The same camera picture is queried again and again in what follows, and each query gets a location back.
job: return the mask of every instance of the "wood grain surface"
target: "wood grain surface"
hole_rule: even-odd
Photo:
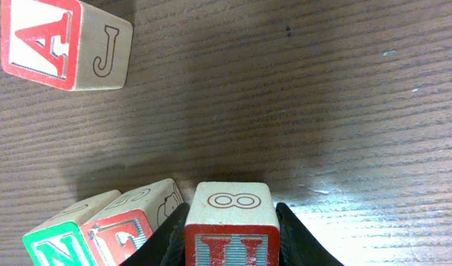
[[[134,24],[126,87],[0,62],[0,265],[75,201],[166,177],[187,202],[266,182],[345,265],[452,265],[452,1],[86,2]]]

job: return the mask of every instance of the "red letter a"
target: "red letter a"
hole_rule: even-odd
[[[59,35],[61,37],[61,43],[66,44],[67,31],[69,30],[68,26],[69,14],[64,13],[60,21],[16,30],[14,34],[54,65],[57,69],[57,76],[62,77],[64,75],[65,58],[52,53],[52,37]],[[37,42],[40,39],[45,40],[44,45]]]

